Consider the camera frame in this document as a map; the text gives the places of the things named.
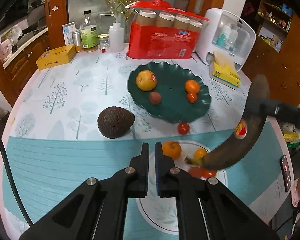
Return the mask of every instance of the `green plate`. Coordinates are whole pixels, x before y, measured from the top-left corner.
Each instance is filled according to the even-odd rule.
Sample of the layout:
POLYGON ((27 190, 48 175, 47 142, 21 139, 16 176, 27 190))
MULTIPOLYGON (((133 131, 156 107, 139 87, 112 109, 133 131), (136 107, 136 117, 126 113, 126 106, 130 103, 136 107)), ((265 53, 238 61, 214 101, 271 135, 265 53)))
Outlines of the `green plate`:
POLYGON ((192 122, 204 116, 211 102, 209 89, 203 84, 200 77, 195 76, 189 69, 167 62, 149 62, 147 65, 138 66, 136 70, 130 73, 128 91, 134 102, 144 108, 151 116, 171 123, 192 122), (158 80, 157 86, 148 92, 140 90, 136 85, 137 75, 143 70, 152 71, 158 80), (189 79, 197 81, 200 85, 198 100, 193 104, 187 100, 185 91, 185 83, 189 79), (150 103, 149 94, 152 91, 161 94, 161 104, 154 106, 150 103))

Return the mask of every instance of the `green label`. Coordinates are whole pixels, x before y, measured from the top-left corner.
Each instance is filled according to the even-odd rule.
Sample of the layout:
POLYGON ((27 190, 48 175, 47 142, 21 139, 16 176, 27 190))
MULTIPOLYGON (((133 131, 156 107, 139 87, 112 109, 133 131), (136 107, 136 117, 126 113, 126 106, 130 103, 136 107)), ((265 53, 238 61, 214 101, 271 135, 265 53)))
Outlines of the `green label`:
POLYGON ((82 46, 85 49, 93 48, 98 45, 96 27, 81 30, 82 46))

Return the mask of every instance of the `bolt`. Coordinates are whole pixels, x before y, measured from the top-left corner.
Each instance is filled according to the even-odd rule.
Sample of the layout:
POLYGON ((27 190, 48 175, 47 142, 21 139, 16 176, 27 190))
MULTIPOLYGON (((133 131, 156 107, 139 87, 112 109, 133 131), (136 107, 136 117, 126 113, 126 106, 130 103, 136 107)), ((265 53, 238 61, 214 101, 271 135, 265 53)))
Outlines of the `bolt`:
POLYGON ((173 167, 173 168, 170 169, 170 172, 171 172, 172 174, 178 174, 178 173, 180 172, 180 169, 177 168, 177 167, 173 167))
POLYGON ((97 179, 95 179, 95 178, 89 178, 89 179, 87 179, 87 184, 89 186, 93 186, 96 183, 97 183, 97 179))
POLYGON ((209 178, 208 179, 208 182, 211 184, 211 185, 216 185, 218 183, 218 180, 216 178, 209 178))
POLYGON ((126 168, 125 170, 124 170, 124 172, 125 173, 127 173, 127 174, 132 174, 132 173, 134 173, 136 170, 134 169, 134 168, 132 168, 132 167, 128 167, 128 168, 126 168))

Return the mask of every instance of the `white cup lid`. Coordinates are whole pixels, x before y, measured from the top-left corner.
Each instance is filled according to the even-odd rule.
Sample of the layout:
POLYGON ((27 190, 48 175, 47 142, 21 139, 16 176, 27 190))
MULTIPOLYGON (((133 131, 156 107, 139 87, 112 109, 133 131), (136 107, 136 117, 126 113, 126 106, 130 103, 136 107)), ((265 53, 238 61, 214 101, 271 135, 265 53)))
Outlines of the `white cup lid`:
POLYGON ((150 11, 150 10, 140 10, 139 14, 144 17, 148 17, 148 18, 155 18, 157 16, 157 14, 155 12, 150 11))
POLYGON ((170 13, 166 13, 166 12, 161 12, 159 13, 159 17, 169 20, 169 21, 174 21, 174 15, 170 14, 170 13))
POLYGON ((181 14, 177 14, 176 15, 176 20, 180 21, 180 22, 184 22, 184 23, 189 23, 190 19, 184 15, 181 14))
POLYGON ((190 20, 190 24, 193 25, 193 26, 195 26, 195 27, 198 27, 198 28, 202 27, 202 23, 198 22, 196 20, 190 20))

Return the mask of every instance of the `avocado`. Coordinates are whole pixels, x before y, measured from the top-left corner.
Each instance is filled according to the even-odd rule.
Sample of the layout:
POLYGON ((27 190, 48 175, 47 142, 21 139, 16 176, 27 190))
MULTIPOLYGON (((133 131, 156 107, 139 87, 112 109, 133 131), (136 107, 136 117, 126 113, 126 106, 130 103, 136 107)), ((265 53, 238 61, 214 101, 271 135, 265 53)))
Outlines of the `avocado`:
POLYGON ((123 136, 133 125, 135 116, 125 108, 111 106, 98 117, 98 128, 103 136, 114 139, 123 136))

